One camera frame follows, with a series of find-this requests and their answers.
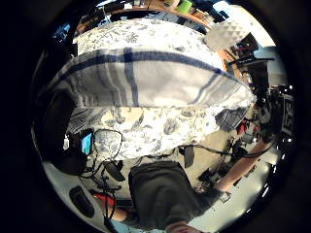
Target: gray t-shirt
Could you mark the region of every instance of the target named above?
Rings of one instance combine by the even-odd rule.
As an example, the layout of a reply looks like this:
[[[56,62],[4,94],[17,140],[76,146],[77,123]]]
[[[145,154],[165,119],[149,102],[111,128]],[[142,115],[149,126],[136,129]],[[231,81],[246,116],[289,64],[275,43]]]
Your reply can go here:
[[[123,223],[144,230],[164,230],[177,221],[189,222],[203,215],[223,194],[214,188],[195,192],[181,165],[171,161],[133,168],[129,186],[136,212],[129,213]]]

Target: blue screen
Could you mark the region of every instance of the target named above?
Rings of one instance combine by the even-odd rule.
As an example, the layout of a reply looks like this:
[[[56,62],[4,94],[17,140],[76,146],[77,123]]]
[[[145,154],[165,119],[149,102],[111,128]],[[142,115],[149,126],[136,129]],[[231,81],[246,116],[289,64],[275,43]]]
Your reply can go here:
[[[82,139],[82,152],[88,155],[90,153],[90,146],[91,146],[91,134],[87,134]]]

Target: red object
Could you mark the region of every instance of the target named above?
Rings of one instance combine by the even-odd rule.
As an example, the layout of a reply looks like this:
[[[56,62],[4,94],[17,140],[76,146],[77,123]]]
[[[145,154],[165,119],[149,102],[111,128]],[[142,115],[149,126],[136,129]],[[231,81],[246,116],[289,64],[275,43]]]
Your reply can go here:
[[[108,205],[109,205],[109,206],[114,206],[115,203],[116,203],[115,199],[113,199],[113,198],[110,197],[110,196],[105,196],[105,195],[100,194],[100,193],[96,193],[96,194],[94,194],[93,196],[96,197],[96,198],[98,198],[98,199],[100,199],[100,200],[103,201],[103,202],[106,202],[106,199],[108,198]]]

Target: blue stripe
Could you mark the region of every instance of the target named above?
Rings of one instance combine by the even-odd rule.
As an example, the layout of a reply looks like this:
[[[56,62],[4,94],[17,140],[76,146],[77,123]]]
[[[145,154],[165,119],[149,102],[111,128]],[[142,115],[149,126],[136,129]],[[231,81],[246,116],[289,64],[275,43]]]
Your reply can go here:
[[[218,76],[218,74],[215,73],[215,74],[212,76],[212,78],[208,81],[208,83],[205,84],[204,86],[202,86],[202,87],[199,89],[197,96],[196,96],[195,99],[194,99],[192,102],[190,102],[189,104],[194,104],[194,103],[196,103],[196,102],[199,100],[199,98],[201,97],[201,95],[202,95],[204,89],[207,88],[208,86],[210,86],[211,83],[216,79],[217,76]]]
[[[67,79],[72,74],[81,71],[85,68],[104,64],[104,63],[132,63],[135,61],[166,61],[166,62],[177,62],[182,64],[187,64],[196,68],[204,69],[212,71],[216,74],[219,74],[221,76],[227,77],[237,83],[239,83],[238,80],[236,80],[233,76],[231,76],[229,73],[226,73],[216,67],[213,67],[205,62],[202,62],[198,59],[194,59],[188,56],[184,56],[182,54],[172,53],[172,52],[165,52],[165,51],[138,51],[138,52],[132,52],[131,49],[125,49],[124,54],[122,55],[111,55],[111,54],[99,54],[97,55],[97,52],[93,52],[94,57],[91,57],[90,59],[80,62],[79,64],[72,65],[64,74],[62,74],[59,77],[58,82],[56,82],[52,88],[56,87],[60,81],[63,81]]]
[[[124,49],[124,73],[132,90],[133,106],[138,107],[138,90],[134,77],[133,52],[131,48]]]
[[[112,99],[112,101],[113,101],[113,104],[116,105],[116,100],[115,100],[115,98],[114,98],[114,92],[113,92],[112,89],[108,88],[107,85],[105,84],[105,82],[104,82],[104,77],[101,75],[102,72],[100,72],[100,69],[99,69],[98,66],[96,66],[96,72],[97,72],[98,80],[101,82],[101,84],[102,84],[106,89],[109,90],[109,92],[110,92],[110,94],[111,94],[111,99]]]

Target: wooden shelf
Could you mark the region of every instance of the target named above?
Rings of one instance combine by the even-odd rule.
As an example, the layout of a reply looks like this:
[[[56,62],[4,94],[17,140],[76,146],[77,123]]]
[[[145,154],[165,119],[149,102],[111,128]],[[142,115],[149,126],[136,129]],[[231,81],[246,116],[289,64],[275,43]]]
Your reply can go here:
[[[185,17],[185,18],[190,19],[196,23],[201,24],[202,26],[210,28],[210,25],[208,25],[207,22],[201,20],[200,18],[195,17],[189,13],[183,14],[183,13],[177,12],[175,10],[169,10],[169,9],[165,8],[163,4],[164,4],[163,0],[151,0],[151,4],[150,4],[148,10],[149,11],[157,11],[157,12],[166,12],[166,13],[170,13],[170,14],[173,14],[173,15],[176,15],[179,17]]]

